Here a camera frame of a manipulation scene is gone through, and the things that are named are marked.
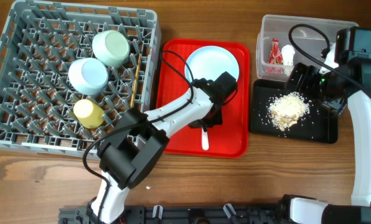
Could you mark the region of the white plastic fork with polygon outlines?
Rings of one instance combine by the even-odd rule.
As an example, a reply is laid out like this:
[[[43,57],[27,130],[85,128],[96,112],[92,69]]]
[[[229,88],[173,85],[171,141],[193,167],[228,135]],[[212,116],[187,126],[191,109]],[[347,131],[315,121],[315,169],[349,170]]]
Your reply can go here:
[[[205,151],[209,150],[209,148],[210,148],[209,135],[208,135],[207,130],[205,130],[205,129],[202,129],[201,140],[202,140],[202,149],[205,150]]]

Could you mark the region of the food scraps and rice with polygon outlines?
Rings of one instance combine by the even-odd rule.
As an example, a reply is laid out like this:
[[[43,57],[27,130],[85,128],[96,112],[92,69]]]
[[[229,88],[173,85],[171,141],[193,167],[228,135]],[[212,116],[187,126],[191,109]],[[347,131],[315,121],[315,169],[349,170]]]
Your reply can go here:
[[[267,130],[278,131],[278,137],[290,137],[296,128],[306,128],[304,124],[312,118],[312,101],[301,93],[274,93],[258,103],[256,109],[258,124]]]

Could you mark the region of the white round plate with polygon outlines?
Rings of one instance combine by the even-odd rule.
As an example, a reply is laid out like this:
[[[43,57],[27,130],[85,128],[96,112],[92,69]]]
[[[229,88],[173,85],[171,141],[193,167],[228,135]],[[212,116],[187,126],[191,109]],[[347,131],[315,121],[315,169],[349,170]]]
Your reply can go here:
[[[205,46],[193,51],[186,60],[184,75],[188,81],[205,78],[215,81],[222,73],[238,80],[240,69],[233,54],[218,46]]]

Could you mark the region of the white tissue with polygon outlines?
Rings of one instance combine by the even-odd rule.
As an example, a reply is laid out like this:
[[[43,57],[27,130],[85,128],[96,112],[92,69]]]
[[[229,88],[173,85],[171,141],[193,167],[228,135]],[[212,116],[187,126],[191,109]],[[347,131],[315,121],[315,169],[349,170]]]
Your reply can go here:
[[[281,55],[282,55],[282,58],[283,58],[283,65],[286,66],[286,68],[284,69],[284,73],[287,76],[290,76],[290,74],[293,70],[293,67],[294,67],[293,59],[294,59],[295,53],[296,52],[295,52],[294,47],[290,44],[285,45],[281,49]]]

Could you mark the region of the red snack wrapper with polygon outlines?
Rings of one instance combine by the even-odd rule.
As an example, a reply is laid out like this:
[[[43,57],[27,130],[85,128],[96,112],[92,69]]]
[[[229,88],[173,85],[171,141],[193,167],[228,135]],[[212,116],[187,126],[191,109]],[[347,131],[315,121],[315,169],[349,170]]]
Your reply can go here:
[[[271,41],[271,50],[270,57],[268,60],[269,66],[266,68],[266,71],[270,74],[279,74],[281,69],[277,65],[283,65],[283,56],[279,48],[279,40],[272,39]]]

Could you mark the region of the wooden chopstick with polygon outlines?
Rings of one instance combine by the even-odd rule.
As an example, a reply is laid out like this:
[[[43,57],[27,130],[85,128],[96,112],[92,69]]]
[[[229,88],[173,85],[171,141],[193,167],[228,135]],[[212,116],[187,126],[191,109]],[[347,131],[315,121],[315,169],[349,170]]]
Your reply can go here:
[[[142,58],[142,52],[140,52],[139,57],[138,57],[138,64],[137,64],[137,67],[136,67],[136,74],[135,74],[134,83],[133,83],[133,92],[132,92],[132,95],[131,95],[130,108],[134,107],[134,101],[135,101],[136,92],[137,92],[137,88],[138,88],[141,58]]]

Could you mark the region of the yellow plastic cup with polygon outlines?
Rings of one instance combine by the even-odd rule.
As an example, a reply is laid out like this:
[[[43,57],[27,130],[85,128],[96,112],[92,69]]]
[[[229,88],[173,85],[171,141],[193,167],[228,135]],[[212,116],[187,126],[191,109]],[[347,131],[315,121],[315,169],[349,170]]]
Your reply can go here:
[[[104,122],[103,109],[88,99],[77,101],[73,107],[73,113],[81,125],[88,129],[98,128]]]

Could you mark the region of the light green bowl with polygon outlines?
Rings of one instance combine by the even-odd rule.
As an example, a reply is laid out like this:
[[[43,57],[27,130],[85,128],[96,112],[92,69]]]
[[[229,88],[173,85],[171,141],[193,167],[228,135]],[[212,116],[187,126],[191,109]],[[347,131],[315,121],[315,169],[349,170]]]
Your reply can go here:
[[[94,36],[92,50],[104,65],[120,67],[128,59],[130,46],[127,38],[116,30],[106,30]]]

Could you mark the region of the light blue bowl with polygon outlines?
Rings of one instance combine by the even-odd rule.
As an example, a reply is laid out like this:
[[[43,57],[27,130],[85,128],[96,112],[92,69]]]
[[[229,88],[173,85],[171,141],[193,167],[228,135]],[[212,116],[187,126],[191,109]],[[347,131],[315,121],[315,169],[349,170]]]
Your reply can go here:
[[[79,93],[96,95],[106,88],[108,71],[105,65],[95,58],[81,58],[70,65],[68,78]]]

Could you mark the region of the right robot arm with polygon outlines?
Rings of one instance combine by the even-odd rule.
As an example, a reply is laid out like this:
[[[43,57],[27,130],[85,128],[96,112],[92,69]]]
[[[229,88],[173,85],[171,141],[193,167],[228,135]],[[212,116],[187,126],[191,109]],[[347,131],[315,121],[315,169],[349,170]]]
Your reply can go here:
[[[337,32],[332,68],[291,45],[327,72],[297,63],[285,87],[303,93],[325,109],[340,114],[348,107],[354,129],[355,179],[350,205],[284,195],[277,219],[291,223],[371,223],[371,29],[350,27]]]

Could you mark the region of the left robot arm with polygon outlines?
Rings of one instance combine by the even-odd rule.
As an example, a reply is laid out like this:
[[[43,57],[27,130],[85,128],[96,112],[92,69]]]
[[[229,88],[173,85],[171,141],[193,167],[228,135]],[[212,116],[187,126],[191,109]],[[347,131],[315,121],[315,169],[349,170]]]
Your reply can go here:
[[[186,93],[158,109],[127,110],[114,130],[92,143],[101,169],[92,174],[102,183],[98,196],[88,204],[90,220],[117,221],[129,191],[149,175],[171,136],[189,124],[204,124],[215,117],[236,92],[236,78],[224,72],[216,80],[190,82]]]

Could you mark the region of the grey dishwasher rack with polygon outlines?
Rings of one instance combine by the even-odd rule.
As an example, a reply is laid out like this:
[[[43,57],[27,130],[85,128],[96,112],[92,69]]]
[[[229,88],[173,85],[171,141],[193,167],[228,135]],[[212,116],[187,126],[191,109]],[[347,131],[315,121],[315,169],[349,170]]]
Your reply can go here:
[[[108,67],[106,88],[91,96],[104,122],[87,129],[73,113],[84,95],[70,84],[68,70],[75,60],[93,56],[92,40],[106,30],[127,38],[130,55],[122,66]],[[0,39],[0,150],[82,157],[130,107],[140,52],[134,108],[150,108],[160,43],[157,14],[150,9],[14,2]]]

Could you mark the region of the red plastic tray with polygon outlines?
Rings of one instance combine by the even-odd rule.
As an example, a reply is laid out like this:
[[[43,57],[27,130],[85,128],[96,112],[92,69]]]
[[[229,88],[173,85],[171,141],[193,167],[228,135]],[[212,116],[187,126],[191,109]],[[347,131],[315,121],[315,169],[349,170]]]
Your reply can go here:
[[[242,156],[248,147],[249,50],[238,42],[197,39],[172,39],[164,44],[163,49],[174,51],[187,59],[193,51],[208,45],[223,47],[236,58],[240,69],[238,93],[222,108],[223,123],[207,130],[210,144],[208,150],[202,149],[202,129],[186,126],[170,138],[164,152],[234,159]]]

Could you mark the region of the black plastic tray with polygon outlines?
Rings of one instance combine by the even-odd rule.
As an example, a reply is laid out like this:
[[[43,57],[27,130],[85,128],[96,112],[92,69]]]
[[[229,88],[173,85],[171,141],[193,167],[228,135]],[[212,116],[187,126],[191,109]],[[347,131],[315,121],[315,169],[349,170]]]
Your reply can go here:
[[[291,92],[284,89],[283,82],[259,79],[253,84],[253,96],[249,114],[249,131],[307,141],[333,144],[338,140],[338,117],[304,97],[309,104],[309,113],[298,119],[290,128],[281,131],[273,122],[269,112],[275,99]]]

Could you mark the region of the clear plastic bin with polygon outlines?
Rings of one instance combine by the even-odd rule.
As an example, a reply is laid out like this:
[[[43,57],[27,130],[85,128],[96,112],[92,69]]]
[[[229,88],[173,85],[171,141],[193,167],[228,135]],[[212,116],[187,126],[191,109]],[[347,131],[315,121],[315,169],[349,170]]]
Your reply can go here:
[[[290,44],[288,32],[296,24],[308,24],[325,33],[330,44],[336,42],[336,34],[341,29],[357,26],[358,23],[351,21],[337,21],[330,19],[281,16],[267,14],[262,18],[261,30],[256,43],[256,74],[259,79],[285,82],[289,76],[284,73],[286,66],[277,65],[281,69],[279,74],[270,74],[266,71],[269,66],[272,39],[279,40],[279,47],[283,48]],[[326,41],[317,32],[308,28],[297,28],[293,31],[293,40],[308,54],[324,62],[321,51],[326,46]]]

